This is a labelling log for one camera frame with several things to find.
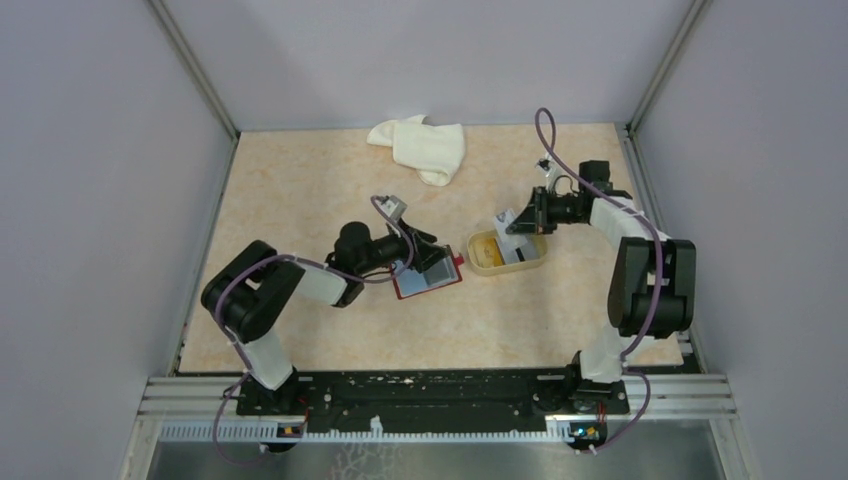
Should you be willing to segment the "white patterned card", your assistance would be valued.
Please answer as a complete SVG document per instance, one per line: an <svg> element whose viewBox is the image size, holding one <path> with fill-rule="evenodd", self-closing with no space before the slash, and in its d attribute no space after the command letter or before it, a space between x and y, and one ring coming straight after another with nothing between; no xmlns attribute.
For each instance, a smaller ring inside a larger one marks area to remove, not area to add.
<svg viewBox="0 0 848 480"><path fill-rule="evenodd" d="M503 210L493 217L493 224L495 226L495 230L499 238L508 239L509 241L514 241L519 237L518 233L515 233L512 230L512 224L515 221L516 216L514 211L511 208Z"/></svg>

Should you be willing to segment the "red leather card holder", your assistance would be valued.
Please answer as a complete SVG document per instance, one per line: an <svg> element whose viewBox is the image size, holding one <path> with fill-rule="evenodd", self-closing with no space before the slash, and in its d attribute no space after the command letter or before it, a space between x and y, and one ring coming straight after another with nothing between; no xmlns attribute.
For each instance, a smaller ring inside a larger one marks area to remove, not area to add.
<svg viewBox="0 0 848 480"><path fill-rule="evenodd" d="M460 283L463 280L460 267L465 263L464 258L461 254L455 254L451 248L448 248L448 253L448 257L423 273L409 268L395 277L392 284L397 298L405 300Z"/></svg>

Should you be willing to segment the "black striped card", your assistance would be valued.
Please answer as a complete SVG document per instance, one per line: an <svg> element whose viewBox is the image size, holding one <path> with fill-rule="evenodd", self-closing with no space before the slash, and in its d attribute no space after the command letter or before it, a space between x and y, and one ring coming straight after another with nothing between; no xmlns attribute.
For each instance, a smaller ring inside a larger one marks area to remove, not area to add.
<svg viewBox="0 0 848 480"><path fill-rule="evenodd" d="M529 236L519 236L514 241L497 238L504 264L511 265L539 258L538 250Z"/></svg>

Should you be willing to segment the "black chip card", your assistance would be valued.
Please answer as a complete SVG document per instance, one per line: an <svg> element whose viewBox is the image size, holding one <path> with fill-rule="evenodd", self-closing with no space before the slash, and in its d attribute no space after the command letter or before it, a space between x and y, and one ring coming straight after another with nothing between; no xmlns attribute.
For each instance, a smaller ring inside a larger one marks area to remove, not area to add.
<svg viewBox="0 0 848 480"><path fill-rule="evenodd" d="M459 280L459 277L460 275L452 256L443 258L423 273L425 284L432 288L455 283Z"/></svg>

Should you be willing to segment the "gold VIP card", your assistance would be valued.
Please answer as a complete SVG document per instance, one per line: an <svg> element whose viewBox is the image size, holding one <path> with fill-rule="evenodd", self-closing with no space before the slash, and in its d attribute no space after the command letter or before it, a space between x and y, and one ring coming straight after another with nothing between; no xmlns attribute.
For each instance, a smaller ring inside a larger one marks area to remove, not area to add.
<svg viewBox="0 0 848 480"><path fill-rule="evenodd" d="M483 238L474 243L474 251L481 268L495 268L504 265L497 239Z"/></svg>

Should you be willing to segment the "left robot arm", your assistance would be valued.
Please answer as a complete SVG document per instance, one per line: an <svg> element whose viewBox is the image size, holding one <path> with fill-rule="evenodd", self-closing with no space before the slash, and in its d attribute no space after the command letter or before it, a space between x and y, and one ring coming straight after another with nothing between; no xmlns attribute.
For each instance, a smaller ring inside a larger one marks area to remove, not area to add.
<svg viewBox="0 0 848 480"><path fill-rule="evenodd" d="M290 380L296 369L274 325L293 296L344 308L381 268L398 283L454 264L449 246L404 221L380 238L373 238L366 224L349 222L324 262L280 254L262 240L253 241L207 283L200 302L262 387L263 404L285 414L297 406L300 388Z"/></svg>

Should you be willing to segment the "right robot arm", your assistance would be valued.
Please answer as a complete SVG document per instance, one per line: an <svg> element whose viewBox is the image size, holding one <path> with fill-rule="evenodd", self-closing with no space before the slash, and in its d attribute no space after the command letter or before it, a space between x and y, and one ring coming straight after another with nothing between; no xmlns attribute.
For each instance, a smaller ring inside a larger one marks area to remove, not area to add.
<svg viewBox="0 0 848 480"><path fill-rule="evenodd" d="M577 353L579 374L563 385L563 398L576 412L590 411L602 398L601 384L621 379L641 346L687 330L694 316L696 247L655 227L632 197L614 187L608 162L580 163L568 193L557 190L566 172L549 159L536 165L546 177L526 207L509 215L507 235L550 235L560 225L586 224L600 231L617 255L607 296L608 323L597 340Z"/></svg>

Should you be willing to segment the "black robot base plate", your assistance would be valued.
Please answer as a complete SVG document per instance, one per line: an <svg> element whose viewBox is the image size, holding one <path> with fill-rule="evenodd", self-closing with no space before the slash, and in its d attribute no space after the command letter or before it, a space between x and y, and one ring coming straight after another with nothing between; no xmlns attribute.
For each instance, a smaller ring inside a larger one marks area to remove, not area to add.
<svg viewBox="0 0 848 480"><path fill-rule="evenodd" d="M573 366L466 370L303 371L271 392L239 388L242 417L305 416L309 433L359 433L373 418L391 434L539 432L548 415L626 415L623 382L584 382Z"/></svg>

